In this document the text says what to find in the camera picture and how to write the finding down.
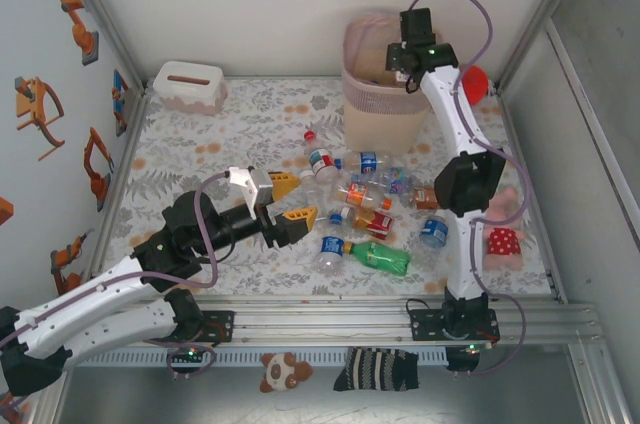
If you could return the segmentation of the orange claw wall sticker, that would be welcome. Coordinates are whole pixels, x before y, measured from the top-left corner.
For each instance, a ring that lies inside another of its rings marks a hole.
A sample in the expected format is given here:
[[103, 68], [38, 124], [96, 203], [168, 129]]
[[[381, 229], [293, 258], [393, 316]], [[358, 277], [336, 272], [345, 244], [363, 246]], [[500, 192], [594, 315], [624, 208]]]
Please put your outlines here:
[[[49, 126], [65, 116], [62, 103], [53, 88], [39, 77], [24, 79], [19, 76], [14, 80], [16, 95], [16, 116], [28, 117], [28, 120], [19, 124], [18, 131], [33, 125], [43, 135], [50, 145], [50, 149], [42, 154], [38, 161], [52, 154], [65, 144], [64, 140], [56, 139], [50, 132]], [[46, 117], [45, 100], [49, 98], [56, 109], [57, 114], [52, 118]]]

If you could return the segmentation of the clear bottle blue cap label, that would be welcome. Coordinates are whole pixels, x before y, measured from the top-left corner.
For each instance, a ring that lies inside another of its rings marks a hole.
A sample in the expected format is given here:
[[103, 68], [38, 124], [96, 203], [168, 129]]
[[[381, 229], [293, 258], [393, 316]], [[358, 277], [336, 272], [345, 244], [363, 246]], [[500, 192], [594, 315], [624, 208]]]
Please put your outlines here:
[[325, 275], [337, 275], [343, 268], [345, 229], [339, 213], [329, 215], [321, 229], [318, 253], [313, 260], [314, 269]]

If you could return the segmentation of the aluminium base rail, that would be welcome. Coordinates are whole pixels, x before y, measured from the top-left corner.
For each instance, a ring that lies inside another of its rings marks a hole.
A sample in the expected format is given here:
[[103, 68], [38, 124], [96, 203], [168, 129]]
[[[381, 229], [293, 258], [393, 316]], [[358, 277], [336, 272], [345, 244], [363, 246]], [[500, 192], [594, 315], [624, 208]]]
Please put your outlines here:
[[[409, 309], [432, 314], [440, 302], [428, 296], [424, 306], [405, 296], [220, 296], [197, 297], [204, 311], [235, 313], [229, 347], [418, 346]], [[518, 299], [520, 313], [502, 299], [496, 313], [500, 340], [515, 345], [596, 344], [605, 340], [592, 304], [560, 304], [543, 298]]]

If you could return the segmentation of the white-capped bottle blue label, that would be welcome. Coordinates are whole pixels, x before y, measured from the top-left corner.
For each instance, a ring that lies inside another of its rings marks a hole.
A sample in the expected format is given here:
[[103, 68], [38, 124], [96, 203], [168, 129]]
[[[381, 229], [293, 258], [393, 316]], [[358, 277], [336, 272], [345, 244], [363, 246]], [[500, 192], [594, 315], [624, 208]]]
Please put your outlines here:
[[431, 211], [424, 221], [414, 247], [415, 255], [420, 263], [434, 268], [448, 240], [449, 227], [446, 211]]

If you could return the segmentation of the blue orange machine wall sticker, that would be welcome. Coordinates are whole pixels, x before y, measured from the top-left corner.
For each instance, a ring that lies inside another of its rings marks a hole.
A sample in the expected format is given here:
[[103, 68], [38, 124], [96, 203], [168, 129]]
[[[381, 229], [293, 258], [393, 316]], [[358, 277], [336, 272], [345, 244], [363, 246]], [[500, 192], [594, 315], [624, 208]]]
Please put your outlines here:
[[113, 115], [115, 118], [115, 132], [117, 137], [123, 135], [128, 127], [130, 106], [127, 103], [127, 99], [129, 97], [129, 86], [121, 73], [117, 69], [115, 69], [113, 71], [111, 98]]

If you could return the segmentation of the clear bottle red cap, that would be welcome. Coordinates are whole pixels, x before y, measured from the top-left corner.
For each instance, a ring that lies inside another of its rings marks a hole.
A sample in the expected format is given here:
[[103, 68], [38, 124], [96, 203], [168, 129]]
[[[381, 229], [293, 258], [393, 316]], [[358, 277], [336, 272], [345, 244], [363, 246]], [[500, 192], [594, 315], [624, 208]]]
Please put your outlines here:
[[333, 154], [326, 142], [312, 130], [304, 133], [305, 153], [309, 166], [320, 184], [332, 184], [339, 176]]

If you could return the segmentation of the brown white panda plush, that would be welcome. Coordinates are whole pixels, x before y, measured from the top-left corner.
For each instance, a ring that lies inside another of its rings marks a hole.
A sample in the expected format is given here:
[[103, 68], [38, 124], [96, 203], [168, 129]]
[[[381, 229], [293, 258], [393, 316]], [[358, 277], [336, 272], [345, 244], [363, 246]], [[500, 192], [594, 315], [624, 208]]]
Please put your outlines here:
[[262, 393], [292, 390], [313, 374], [312, 366], [306, 361], [298, 361], [291, 352], [265, 353], [260, 362], [265, 371], [259, 387]]

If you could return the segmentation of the brown coffee bottle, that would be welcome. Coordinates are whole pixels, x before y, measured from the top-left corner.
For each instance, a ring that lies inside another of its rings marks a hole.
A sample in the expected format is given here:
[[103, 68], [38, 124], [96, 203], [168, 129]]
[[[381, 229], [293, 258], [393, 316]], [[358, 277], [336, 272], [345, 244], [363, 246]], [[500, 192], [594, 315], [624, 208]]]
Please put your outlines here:
[[418, 210], [437, 210], [440, 208], [435, 190], [429, 186], [415, 187], [410, 193], [409, 203], [412, 208]]

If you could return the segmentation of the beige bin with pink liner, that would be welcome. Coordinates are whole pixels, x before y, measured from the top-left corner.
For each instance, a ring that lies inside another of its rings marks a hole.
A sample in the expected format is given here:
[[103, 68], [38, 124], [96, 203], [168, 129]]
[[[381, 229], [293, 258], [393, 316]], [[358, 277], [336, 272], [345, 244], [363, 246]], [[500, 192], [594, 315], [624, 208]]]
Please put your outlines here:
[[342, 85], [347, 147], [402, 155], [414, 145], [433, 109], [421, 93], [408, 94], [386, 69], [387, 48], [400, 41], [396, 14], [352, 19], [344, 32]]

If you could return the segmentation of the clear bottle purple teal label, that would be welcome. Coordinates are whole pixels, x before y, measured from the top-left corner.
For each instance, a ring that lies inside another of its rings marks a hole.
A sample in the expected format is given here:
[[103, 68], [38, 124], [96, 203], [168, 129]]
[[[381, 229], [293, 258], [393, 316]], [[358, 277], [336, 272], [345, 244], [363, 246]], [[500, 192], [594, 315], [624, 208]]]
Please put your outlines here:
[[350, 181], [368, 185], [386, 195], [396, 196], [406, 206], [412, 204], [412, 195], [417, 184], [416, 179], [406, 167], [395, 166], [364, 174], [353, 173], [350, 175]]

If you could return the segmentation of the small circuit board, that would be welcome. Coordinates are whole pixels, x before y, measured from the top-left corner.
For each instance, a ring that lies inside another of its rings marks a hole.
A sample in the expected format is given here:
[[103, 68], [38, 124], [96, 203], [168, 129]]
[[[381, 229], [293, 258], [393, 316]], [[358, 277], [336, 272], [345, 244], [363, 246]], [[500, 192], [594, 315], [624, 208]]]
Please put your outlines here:
[[193, 345], [170, 350], [167, 357], [173, 366], [194, 367], [209, 363], [211, 353], [206, 346]]
[[493, 346], [494, 343], [491, 341], [446, 346], [445, 354], [448, 362], [446, 369], [453, 373], [473, 372], [480, 363], [481, 353], [492, 349]]

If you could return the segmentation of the pink plush toy red dress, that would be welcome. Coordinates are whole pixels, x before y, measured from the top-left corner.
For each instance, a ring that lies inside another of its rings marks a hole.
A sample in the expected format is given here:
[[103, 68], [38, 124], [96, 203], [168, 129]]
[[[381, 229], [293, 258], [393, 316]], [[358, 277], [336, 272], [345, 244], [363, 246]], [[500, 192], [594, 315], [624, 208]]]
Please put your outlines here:
[[[497, 192], [489, 202], [485, 218], [492, 222], [502, 222], [513, 218], [520, 209], [518, 191], [506, 186]], [[520, 216], [507, 224], [485, 224], [482, 237], [485, 244], [483, 257], [484, 270], [507, 268], [512, 271], [523, 269], [524, 260], [521, 242], [526, 234], [522, 230], [523, 217]]]

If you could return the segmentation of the clear bottle orange label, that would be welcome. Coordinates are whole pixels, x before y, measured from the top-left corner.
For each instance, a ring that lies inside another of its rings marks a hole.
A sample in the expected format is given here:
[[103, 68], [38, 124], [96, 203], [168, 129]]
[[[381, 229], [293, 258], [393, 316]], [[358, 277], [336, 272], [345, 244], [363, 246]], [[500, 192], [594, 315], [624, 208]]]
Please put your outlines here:
[[349, 206], [369, 210], [390, 210], [392, 200], [375, 186], [357, 182], [338, 182], [333, 190], [335, 200]]

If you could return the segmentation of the floral patterned table mat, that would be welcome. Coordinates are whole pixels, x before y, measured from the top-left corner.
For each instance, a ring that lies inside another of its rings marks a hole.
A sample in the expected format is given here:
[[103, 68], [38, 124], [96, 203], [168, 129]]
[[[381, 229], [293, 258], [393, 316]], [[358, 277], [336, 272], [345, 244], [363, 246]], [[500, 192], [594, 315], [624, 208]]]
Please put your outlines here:
[[[141, 133], [127, 167], [127, 181], [104, 263], [115, 265], [163, 226], [162, 211], [181, 194], [205, 185], [214, 205], [225, 210], [242, 203], [240, 191], [213, 175], [231, 166], [253, 165], [299, 173], [308, 167], [303, 135], [314, 131], [337, 155], [345, 152], [342, 84], [337, 79], [231, 80], [223, 110], [198, 117], [165, 109], [147, 99]], [[321, 233], [270, 249], [261, 237], [223, 253], [214, 292], [222, 295], [439, 294], [453, 263], [450, 248], [434, 250], [419, 239], [422, 212], [394, 205], [387, 244], [411, 256], [408, 272], [397, 277], [346, 258], [333, 269], [316, 256]]]

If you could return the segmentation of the white pink tissue box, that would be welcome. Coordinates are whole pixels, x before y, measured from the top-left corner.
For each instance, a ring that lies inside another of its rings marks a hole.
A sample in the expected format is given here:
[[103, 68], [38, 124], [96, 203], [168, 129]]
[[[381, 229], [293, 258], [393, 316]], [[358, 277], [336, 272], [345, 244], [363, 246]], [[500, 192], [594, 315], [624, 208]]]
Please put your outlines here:
[[219, 114], [228, 96], [219, 67], [182, 61], [164, 63], [153, 89], [167, 109], [205, 116]]

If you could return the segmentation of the clear bottle white cap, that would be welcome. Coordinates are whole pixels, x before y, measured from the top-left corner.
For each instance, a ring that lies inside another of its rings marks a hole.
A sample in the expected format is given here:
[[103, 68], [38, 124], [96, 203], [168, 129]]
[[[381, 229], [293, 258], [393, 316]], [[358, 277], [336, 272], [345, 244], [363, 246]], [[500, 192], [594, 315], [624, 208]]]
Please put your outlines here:
[[314, 172], [310, 169], [303, 170], [299, 175], [299, 179], [301, 181], [300, 188], [305, 196], [307, 206], [317, 208], [316, 222], [325, 221], [327, 210], [324, 203], [324, 192], [316, 181]]

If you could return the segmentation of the green bottle yellow cap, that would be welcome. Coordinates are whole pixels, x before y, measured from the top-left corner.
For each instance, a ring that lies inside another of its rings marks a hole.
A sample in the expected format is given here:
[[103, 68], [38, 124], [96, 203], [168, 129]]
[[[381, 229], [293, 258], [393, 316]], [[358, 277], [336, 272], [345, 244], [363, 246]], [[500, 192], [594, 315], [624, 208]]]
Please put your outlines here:
[[411, 255], [408, 252], [373, 241], [361, 243], [347, 241], [344, 244], [344, 252], [368, 268], [395, 276], [405, 276], [411, 261]]

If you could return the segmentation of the black white striped sock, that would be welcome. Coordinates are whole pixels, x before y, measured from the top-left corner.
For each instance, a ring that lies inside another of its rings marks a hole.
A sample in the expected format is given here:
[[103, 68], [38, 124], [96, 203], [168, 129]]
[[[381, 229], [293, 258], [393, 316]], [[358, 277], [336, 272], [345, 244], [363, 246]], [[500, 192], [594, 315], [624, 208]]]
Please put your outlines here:
[[404, 392], [419, 388], [418, 355], [400, 349], [351, 347], [333, 390]]

